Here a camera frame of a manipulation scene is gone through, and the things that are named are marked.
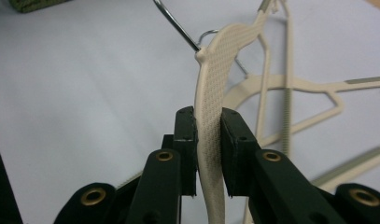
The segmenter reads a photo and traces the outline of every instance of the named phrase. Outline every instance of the green object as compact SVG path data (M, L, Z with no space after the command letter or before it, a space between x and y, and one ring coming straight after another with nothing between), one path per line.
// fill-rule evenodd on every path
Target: green object
M51 7L68 0L9 0L9 3L19 12L27 13L44 7Z

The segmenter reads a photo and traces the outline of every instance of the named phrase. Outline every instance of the dark green textured mat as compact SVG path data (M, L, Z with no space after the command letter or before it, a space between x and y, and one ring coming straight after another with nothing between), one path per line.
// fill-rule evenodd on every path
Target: dark green textured mat
M9 0L9 3L19 12L26 13L44 7L51 7L69 0Z

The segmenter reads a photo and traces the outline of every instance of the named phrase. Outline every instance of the white surface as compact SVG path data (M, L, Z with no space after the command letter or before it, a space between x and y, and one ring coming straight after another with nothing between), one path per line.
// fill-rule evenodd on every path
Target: white surface
M251 23L260 1L164 3L196 39L228 23ZM289 7L296 76L380 76L378 9L349 0ZM272 73L283 69L282 29L278 19L267 22ZM255 49L240 55L249 68L262 60ZM175 112L193 105L198 70L194 52L152 1L76 0L22 15L0 0L0 150L23 221L52 223L80 187L118 185L142 169L173 132ZM243 77L236 67L232 72L228 85ZM282 123L282 94L270 94L266 134ZM309 178L380 145L380 90L340 96L343 114L292 139L292 158ZM319 99L294 94L293 121L331 106ZM256 103L240 108L250 127ZM380 166L357 180L380 190ZM227 223L241 222L243 204L227 201ZM206 222L198 187L198 197L184 199L182 223Z

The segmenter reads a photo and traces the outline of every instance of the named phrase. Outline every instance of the metal hook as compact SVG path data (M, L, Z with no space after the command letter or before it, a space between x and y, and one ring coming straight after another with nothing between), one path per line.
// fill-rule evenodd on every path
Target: metal hook
M169 10L166 8L166 6L162 3L161 0L154 0L155 5L157 5L157 8L160 10L160 12L163 14L163 16L176 28L176 30L184 37L184 39L187 41L187 43L190 44L190 46L198 52L201 50L199 46L195 43L195 41L192 40L192 38L187 34L187 32L183 29L183 27L178 23L178 21L173 17L172 13L169 12Z
M197 45L200 46L202 44L202 40L204 39L205 36L216 34L216 33L218 33L218 30L209 30L209 31L204 32L203 34L201 34L201 36L199 36L199 40L198 40ZM235 62L237 63L237 65L239 66L239 68L242 70L242 72L245 73L245 75L247 77L248 76L248 71L243 66L242 62L239 61L239 59L237 58L238 55L236 55L236 57L235 57Z

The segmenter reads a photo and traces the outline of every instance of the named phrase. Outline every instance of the metal rivet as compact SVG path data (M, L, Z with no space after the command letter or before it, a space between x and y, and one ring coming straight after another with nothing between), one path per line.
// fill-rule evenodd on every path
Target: metal rivet
M280 161L282 158L274 152L264 152L262 157L267 161Z
M88 189L81 196L81 203L85 206L92 206L100 203L106 197L106 191L102 188Z
M350 189L349 194L353 199L358 201L358 203L362 203L371 207L376 207L380 205L380 200L367 190Z
M173 154L171 152L163 151L157 154L158 161L169 161L173 158Z

